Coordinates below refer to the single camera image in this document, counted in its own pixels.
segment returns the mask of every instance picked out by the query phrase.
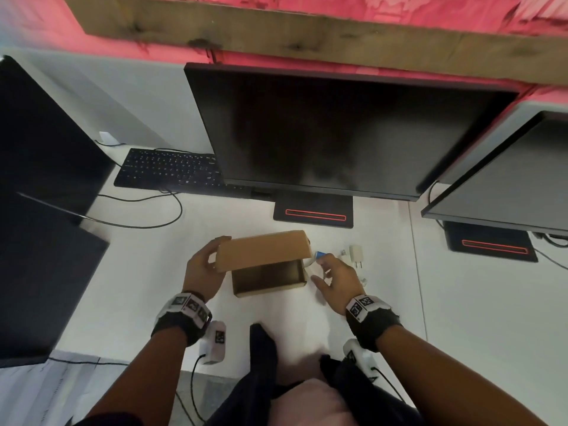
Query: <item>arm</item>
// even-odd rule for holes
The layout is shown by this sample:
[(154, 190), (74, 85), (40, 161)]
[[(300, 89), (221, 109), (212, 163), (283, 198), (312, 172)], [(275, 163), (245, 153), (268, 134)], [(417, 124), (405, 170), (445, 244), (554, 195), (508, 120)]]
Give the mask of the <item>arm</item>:
[[(365, 293), (355, 270), (331, 254), (317, 262), (332, 283), (312, 281), (335, 312), (349, 314), (347, 304)], [(429, 424), (545, 426), (503, 390), (402, 326), (388, 327), (375, 343)]]
[[(215, 296), (225, 274), (215, 270), (209, 256), (229, 239), (222, 236), (212, 240), (188, 261), (183, 291), (198, 293), (205, 302)], [(144, 426), (167, 426), (187, 344), (180, 327), (156, 332), (87, 417), (127, 412)]]

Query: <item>wooden beam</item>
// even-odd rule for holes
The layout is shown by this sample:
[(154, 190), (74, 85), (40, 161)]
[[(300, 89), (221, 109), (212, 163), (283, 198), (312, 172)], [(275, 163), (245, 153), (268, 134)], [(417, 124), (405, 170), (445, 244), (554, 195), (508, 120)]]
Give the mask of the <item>wooden beam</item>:
[(65, 0), (85, 33), (166, 45), (568, 85), (568, 39), (169, 0)]

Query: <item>pink shirt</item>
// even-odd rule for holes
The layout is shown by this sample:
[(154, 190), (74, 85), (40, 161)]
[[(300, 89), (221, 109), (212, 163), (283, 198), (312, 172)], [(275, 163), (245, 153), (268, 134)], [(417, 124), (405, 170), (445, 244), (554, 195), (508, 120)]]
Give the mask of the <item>pink shirt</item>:
[(268, 426), (357, 426), (334, 388), (311, 379), (272, 401)]

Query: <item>person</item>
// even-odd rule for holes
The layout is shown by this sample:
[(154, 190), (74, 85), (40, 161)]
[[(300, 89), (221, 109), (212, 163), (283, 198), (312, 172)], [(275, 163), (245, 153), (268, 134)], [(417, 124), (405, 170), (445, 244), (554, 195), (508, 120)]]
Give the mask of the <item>person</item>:
[[(225, 275), (215, 270), (209, 257), (229, 239), (221, 236), (212, 240), (188, 261), (182, 287), (186, 304), (193, 299), (196, 303), (191, 305), (199, 304), (201, 308), (219, 290)], [(253, 325), (251, 372), (239, 381), (207, 424), (544, 425), (513, 397), (402, 327), (386, 304), (366, 295), (353, 268), (331, 254), (317, 263), (332, 281), (328, 286), (323, 279), (312, 277), (313, 283), (329, 306), (347, 317), (361, 345), (381, 353), (416, 409), (372, 385), (347, 359), (338, 362), (329, 356), (321, 361), (328, 383), (312, 379), (282, 391), (275, 384), (274, 342), (259, 325)], [(167, 312), (167, 308), (179, 309), (176, 299), (180, 297), (174, 298), (172, 304), (176, 305), (162, 310), (146, 346), (79, 422), (81, 426), (168, 424), (184, 351), (197, 341), (199, 331), (195, 329), (211, 319), (203, 306), (209, 317), (202, 312), (196, 321), (184, 322), (187, 316), (182, 317), (179, 310)], [(356, 299), (364, 308), (356, 305)], [(349, 306), (354, 311), (365, 310), (366, 317), (357, 320)]]

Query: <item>white desk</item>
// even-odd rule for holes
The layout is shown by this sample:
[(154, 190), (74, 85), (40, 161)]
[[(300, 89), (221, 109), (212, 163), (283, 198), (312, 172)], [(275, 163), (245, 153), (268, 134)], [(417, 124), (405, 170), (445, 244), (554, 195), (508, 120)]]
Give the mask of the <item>white desk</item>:
[[(105, 149), (121, 162), (128, 147)], [(116, 171), (102, 189), (121, 198), (142, 198), (155, 192), (117, 188)], [(402, 201), (354, 198), (354, 228), (276, 222), (274, 204), (267, 201), (181, 194), (182, 218), (159, 229), (126, 229), (95, 222), (83, 228), (110, 242), (110, 246), (65, 329), (57, 349), (132, 360), (148, 341), (156, 314), (168, 298), (181, 290), (185, 264), (210, 239), (220, 235), (252, 236), (303, 229), (314, 250), (338, 254), (351, 243), (363, 246), (366, 290), (390, 303), (403, 324), (425, 337), (408, 204)], [(124, 203), (98, 198), (89, 215), (122, 224), (153, 225), (178, 214), (171, 198)], [(216, 320), (227, 325), (227, 353), (217, 365), (197, 371), (240, 378), (249, 370), (249, 326), (262, 322), (274, 336), (280, 373), (286, 365), (313, 369), (317, 356), (328, 352), (343, 358), (343, 344), (352, 337), (339, 315), (317, 300), (309, 282), (296, 288), (238, 299), (232, 293), (230, 274), (209, 303)], [(188, 348), (183, 369), (191, 370), (198, 346)], [(380, 366), (386, 364), (378, 355)], [(394, 376), (387, 371), (389, 378)], [(292, 381), (286, 375), (283, 381)]]
[[(568, 272), (541, 255), (536, 264), (452, 252), (420, 216), (425, 206), (410, 204), (428, 341), (550, 426), (568, 424)], [(532, 241), (568, 264), (568, 250)]]

